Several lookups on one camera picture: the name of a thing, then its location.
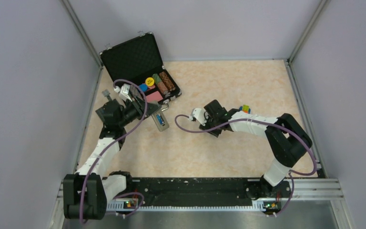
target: beige marbled floor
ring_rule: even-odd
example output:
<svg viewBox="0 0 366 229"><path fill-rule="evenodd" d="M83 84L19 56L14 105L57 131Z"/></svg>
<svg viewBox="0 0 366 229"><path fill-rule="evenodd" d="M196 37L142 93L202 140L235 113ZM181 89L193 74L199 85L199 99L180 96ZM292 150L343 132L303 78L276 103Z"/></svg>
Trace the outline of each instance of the beige marbled floor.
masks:
<svg viewBox="0 0 366 229"><path fill-rule="evenodd" d="M219 138L210 134L190 134L174 124L177 114L189 114L217 99L227 110L243 104L253 114L280 116L292 114L301 122L294 94L283 61L210 61L166 62L166 69L182 90L182 96L170 103L165 116L170 128L159 132L151 118L126 138L108 172L129 171L134 177L259 177L274 156L266 139L246 134L223 132ZM101 92L112 82L104 71L94 109L107 99ZM198 123L185 118L183 127L198 130ZM127 125L130 130L137 122ZM92 114L80 164L96 146L102 123ZM306 154L295 170L309 172L312 162Z"/></svg>

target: gray wall panel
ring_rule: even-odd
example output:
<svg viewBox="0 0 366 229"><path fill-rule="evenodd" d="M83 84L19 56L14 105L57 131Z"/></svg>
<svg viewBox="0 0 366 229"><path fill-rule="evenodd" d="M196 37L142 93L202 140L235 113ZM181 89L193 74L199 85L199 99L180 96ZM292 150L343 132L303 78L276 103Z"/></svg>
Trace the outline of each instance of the gray wall panel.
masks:
<svg viewBox="0 0 366 229"><path fill-rule="evenodd" d="M287 58L318 0L71 0L95 49L153 31L165 60Z"/></svg>
<svg viewBox="0 0 366 229"><path fill-rule="evenodd" d="M98 72L60 1L0 1L0 228L48 226Z"/></svg>
<svg viewBox="0 0 366 229"><path fill-rule="evenodd" d="M366 1L331 1L294 62L326 171L366 228Z"/></svg>

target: cable tie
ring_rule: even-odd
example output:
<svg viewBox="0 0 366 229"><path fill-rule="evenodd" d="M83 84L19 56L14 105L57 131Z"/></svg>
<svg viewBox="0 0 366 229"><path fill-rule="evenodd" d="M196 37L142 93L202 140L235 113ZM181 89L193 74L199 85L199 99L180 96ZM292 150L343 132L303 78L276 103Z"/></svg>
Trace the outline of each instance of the cable tie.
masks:
<svg viewBox="0 0 366 229"><path fill-rule="evenodd" d="M255 115L254 115L254 118L251 118L251 119L250 119L250 123L249 123L249 116L247 117L247 123L246 123L246 125L247 125L247 127L248 127L248 129L249 129L249 132L250 132L251 134L253 134L253 135L254 135L254 130L253 130L252 122L253 122L253 119L255 119L257 116L258 116L258 115L257 115L257 114L255 114Z"/></svg>
<svg viewBox="0 0 366 229"><path fill-rule="evenodd" d="M92 156L98 158L99 160L103 159L103 157L100 154L92 154Z"/></svg>

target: yellow cap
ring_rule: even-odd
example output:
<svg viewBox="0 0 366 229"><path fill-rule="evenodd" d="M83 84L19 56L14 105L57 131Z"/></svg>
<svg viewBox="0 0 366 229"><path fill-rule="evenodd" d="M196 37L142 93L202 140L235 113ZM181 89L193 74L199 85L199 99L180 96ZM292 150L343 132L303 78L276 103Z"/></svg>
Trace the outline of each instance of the yellow cap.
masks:
<svg viewBox="0 0 366 229"><path fill-rule="evenodd" d="M145 84L150 87L150 86L153 86L153 84L155 83L155 80L152 78L152 77L148 77L146 78L145 80Z"/></svg>

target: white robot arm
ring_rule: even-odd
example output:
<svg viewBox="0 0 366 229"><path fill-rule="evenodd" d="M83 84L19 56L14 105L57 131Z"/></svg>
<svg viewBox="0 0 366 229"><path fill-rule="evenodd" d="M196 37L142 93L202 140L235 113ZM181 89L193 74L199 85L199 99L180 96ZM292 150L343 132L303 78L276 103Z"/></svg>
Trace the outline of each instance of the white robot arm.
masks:
<svg viewBox="0 0 366 229"><path fill-rule="evenodd" d="M135 119L145 118L159 112L161 105L147 104L135 96L131 97L128 90L120 90L120 97L125 106L112 100L105 94L109 102L96 111L103 122L98 144L87 161L74 173L67 174L63 179L64 215L67 219L79 218L82 186L86 181L84 191L83 215L85 219L101 219L104 217L107 203L127 186L127 172L113 172L104 177L113 157L121 150L125 138L124 127Z"/></svg>
<svg viewBox="0 0 366 229"><path fill-rule="evenodd" d="M222 130L229 130L246 132L266 138L275 156L270 168L261 178L262 182L269 184L267 185L269 189L280 184L289 170L305 154L306 150L294 137L290 136L287 138L281 130L257 123L256 121L285 126L300 136L307 146L312 146L311 139L289 114L284 114L281 117L263 117L256 114L248 114L238 109L232 109L228 112L221 107L217 100L214 100L206 105L204 109L193 109L189 119L198 121L202 130L208 130L226 122L242 120L231 122L209 133L218 137Z"/></svg>

